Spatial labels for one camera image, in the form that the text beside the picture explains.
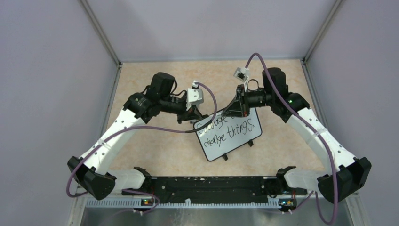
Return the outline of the white board with black frame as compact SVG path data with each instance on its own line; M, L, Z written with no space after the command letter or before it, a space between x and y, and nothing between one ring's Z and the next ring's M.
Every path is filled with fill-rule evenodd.
M255 108L247 117L223 117L219 110L213 122L196 132L207 161L224 157L243 146L253 145L253 141L263 133Z

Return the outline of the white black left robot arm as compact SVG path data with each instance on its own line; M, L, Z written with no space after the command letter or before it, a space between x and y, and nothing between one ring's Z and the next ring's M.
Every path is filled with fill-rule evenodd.
M178 123L202 120L198 105L204 102L205 85L194 81L191 88L178 94L174 93L176 88L174 76L158 72L142 92L130 95L117 118L96 143L81 156L73 156L68 160L71 175L67 181L66 194L71 198L81 196L80 193L71 193L72 181L85 190L84 194L90 194L97 200L104 199L115 189L133 188L139 194L148 193L151 182L140 171L134 170L132 179L119 181L109 169L121 149L138 130L179 132L176 129L148 125L161 112L175 114Z

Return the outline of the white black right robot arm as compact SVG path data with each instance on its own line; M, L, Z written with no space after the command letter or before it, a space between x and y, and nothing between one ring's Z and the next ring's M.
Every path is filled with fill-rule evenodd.
M322 162L324 171L279 169L276 188L282 194L294 188L315 191L327 201L340 202L365 184L371 162L357 158L346 150L319 121L310 104L298 93L290 92L286 74L277 67L262 72L263 87L248 88L250 70L237 68L233 75L242 82L234 99L223 110L223 117L247 117L251 110L269 106L287 125L293 128Z

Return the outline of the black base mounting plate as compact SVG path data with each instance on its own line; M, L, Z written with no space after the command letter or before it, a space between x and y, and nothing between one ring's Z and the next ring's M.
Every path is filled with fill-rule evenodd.
M186 199L194 204L258 204L278 196L308 193L267 176L151 177L137 191L157 196L162 204L184 203Z

